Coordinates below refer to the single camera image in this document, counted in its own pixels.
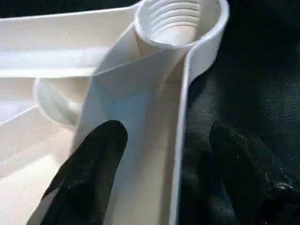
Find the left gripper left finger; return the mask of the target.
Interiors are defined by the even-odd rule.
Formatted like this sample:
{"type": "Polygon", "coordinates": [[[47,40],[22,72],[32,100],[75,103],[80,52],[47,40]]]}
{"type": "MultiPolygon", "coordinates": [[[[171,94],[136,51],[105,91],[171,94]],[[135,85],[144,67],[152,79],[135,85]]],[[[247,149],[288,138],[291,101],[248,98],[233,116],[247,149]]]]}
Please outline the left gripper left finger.
{"type": "Polygon", "coordinates": [[[118,120],[92,130],[59,168],[29,225],[102,225],[128,132],[118,120]]]}

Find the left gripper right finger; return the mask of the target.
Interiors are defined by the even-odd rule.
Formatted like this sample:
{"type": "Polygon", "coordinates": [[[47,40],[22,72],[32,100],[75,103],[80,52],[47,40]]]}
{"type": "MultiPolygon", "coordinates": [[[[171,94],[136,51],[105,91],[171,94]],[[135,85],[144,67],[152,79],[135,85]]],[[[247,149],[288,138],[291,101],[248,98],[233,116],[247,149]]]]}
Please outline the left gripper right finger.
{"type": "Polygon", "coordinates": [[[215,122],[209,141],[240,224],[300,223],[300,189],[259,137],[215,122]]]}

